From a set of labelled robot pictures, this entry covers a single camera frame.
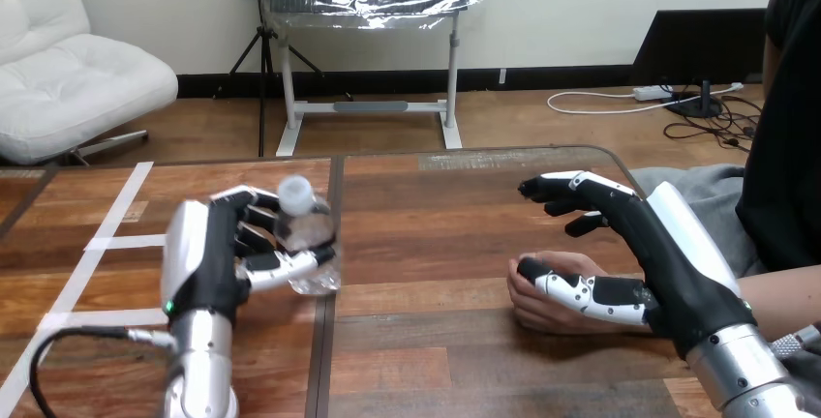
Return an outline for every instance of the black baseboard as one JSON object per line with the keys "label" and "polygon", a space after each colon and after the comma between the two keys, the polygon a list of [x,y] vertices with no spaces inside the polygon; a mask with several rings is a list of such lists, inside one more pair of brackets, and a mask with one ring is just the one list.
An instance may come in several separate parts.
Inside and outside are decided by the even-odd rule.
{"label": "black baseboard", "polygon": [[[631,65],[590,67],[509,68],[504,84],[499,84],[499,69],[459,71],[457,90],[524,91],[535,89],[568,89],[627,85]],[[228,75],[179,75],[181,99],[211,97],[259,97],[259,73]],[[447,70],[411,72],[340,72],[294,73],[293,88],[297,97],[339,96],[349,94],[431,94],[447,91]],[[279,74],[265,84],[268,97],[282,97]]]}

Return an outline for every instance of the gray pants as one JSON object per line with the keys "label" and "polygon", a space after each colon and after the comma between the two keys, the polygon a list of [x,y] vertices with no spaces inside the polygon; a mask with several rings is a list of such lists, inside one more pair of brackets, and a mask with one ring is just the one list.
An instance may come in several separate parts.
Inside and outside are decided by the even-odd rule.
{"label": "gray pants", "polygon": [[[664,181],[675,186],[713,237],[736,278],[766,273],[755,245],[736,215],[744,181],[742,166],[716,164],[686,170],[644,168],[631,173],[646,194]],[[806,410],[821,416],[821,356],[805,352],[784,365],[805,395]]]}

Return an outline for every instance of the white wall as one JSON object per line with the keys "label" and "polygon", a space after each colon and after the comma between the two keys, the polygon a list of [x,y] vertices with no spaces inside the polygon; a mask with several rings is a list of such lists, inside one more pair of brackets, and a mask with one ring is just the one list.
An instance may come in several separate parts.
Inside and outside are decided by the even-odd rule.
{"label": "white wall", "polygon": [[[83,1],[95,34],[139,45],[178,74],[227,73],[258,24],[250,0]],[[765,7],[767,1],[488,0],[463,14],[461,66],[629,64],[656,10]],[[325,71],[443,69],[448,32],[447,25],[431,31],[309,29],[296,32],[291,43]],[[258,68],[257,50],[240,71]]]}

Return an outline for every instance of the prosthetic hand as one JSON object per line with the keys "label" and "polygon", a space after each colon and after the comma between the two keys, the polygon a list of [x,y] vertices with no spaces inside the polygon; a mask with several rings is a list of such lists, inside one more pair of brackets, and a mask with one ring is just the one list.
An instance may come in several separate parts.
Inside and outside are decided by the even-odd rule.
{"label": "prosthetic hand", "polygon": [[586,316],[648,324],[673,341],[727,418],[809,417],[803,397],[759,334],[721,252],[668,183],[646,199],[587,171],[547,173],[519,187],[548,215],[588,211],[565,227],[577,237],[610,226],[636,255],[641,280],[559,274],[524,258],[518,271],[537,290]]}
{"label": "prosthetic hand", "polygon": [[[334,257],[332,242],[277,252],[246,224],[273,230],[276,195],[237,187],[210,204],[183,202],[167,231],[161,293],[174,337],[165,418],[235,418],[231,332],[251,293],[306,276]],[[234,258],[239,257],[239,265]]]}

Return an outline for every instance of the plastic water bottle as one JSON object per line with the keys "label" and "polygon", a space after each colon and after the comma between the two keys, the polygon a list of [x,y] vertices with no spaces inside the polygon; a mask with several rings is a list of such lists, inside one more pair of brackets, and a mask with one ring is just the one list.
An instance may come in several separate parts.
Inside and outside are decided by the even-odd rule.
{"label": "plastic water bottle", "polygon": [[[336,228],[328,202],[314,194],[307,179],[289,176],[280,183],[277,194],[281,211],[274,225],[274,237],[287,251],[304,251],[334,238]],[[315,273],[289,282],[300,294],[324,295],[339,290],[342,285],[339,254]]]}

